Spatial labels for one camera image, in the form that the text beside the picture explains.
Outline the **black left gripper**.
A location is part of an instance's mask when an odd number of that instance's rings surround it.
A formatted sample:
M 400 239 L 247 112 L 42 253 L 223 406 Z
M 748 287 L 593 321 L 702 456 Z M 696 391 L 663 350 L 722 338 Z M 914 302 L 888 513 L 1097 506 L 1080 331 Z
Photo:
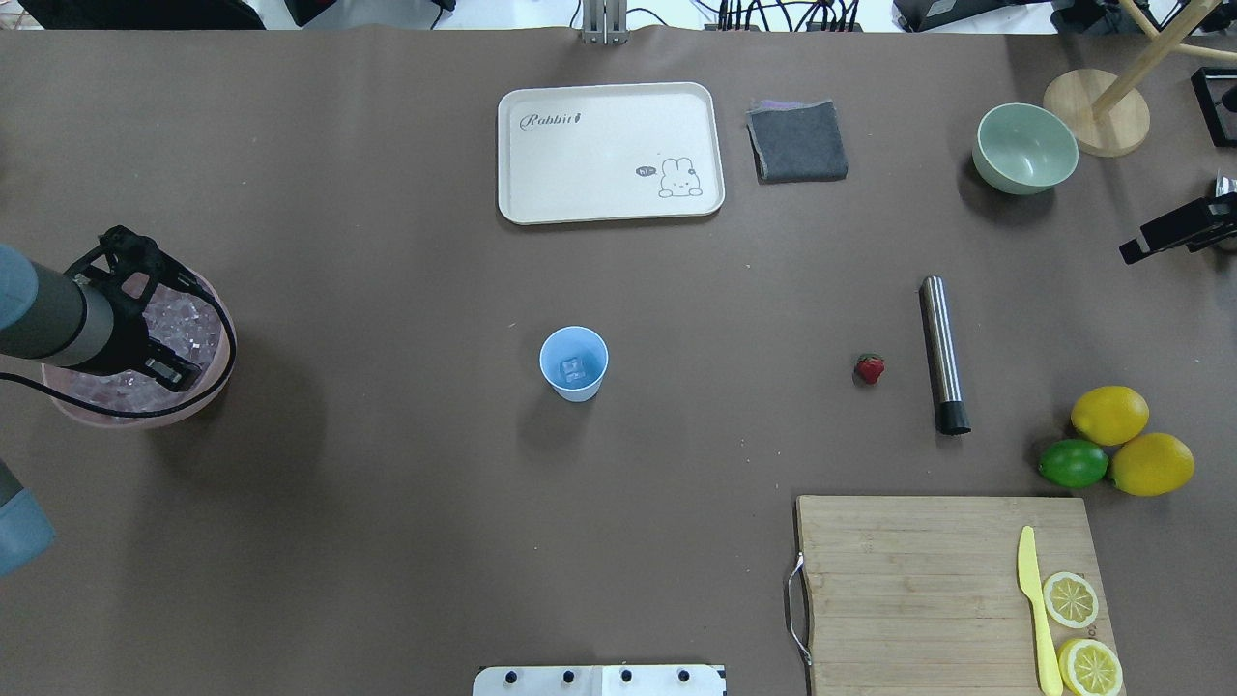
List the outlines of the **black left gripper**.
M 186 392 L 199 382 L 202 365 L 176 354 L 173 347 L 151 335 L 152 308 L 181 300 L 178 291 L 151 291 L 140 295 L 127 291 L 84 291 L 87 318 L 80 336 L 88 340 L 80 371 L 111 376 L 134 371 L 150 376 L 169 392 Z

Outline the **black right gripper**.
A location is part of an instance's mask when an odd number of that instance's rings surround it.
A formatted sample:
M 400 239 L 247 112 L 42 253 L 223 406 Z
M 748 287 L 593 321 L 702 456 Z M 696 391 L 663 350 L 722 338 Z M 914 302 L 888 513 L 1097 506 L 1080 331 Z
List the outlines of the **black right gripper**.
M 1126 265 L 1175 247 L 1194 253 L 1235 237 L 1236 195 L 1200 197 L 1178 210 L 1144 223 L 1139 235 L 1119 246 Z

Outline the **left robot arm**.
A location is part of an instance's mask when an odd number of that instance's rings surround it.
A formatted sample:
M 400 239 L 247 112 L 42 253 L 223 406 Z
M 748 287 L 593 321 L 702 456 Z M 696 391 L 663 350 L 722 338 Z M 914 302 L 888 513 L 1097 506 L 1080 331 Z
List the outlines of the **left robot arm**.
M 48 396 L 75 422 L 148 430 L 216 396 L 236 336 L 204 278 L 115 226 L 62 273 L 2 247 L 2 354 L 43 366 L 36 382 L 5 382 Z

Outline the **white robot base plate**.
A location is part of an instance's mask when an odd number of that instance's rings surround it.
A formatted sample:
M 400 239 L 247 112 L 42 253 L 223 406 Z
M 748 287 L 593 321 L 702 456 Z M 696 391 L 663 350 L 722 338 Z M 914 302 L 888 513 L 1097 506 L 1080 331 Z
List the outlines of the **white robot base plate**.
M 477 673 L 473 695 L 726 695 L 724 666 L 611 664 L 490 666 Z

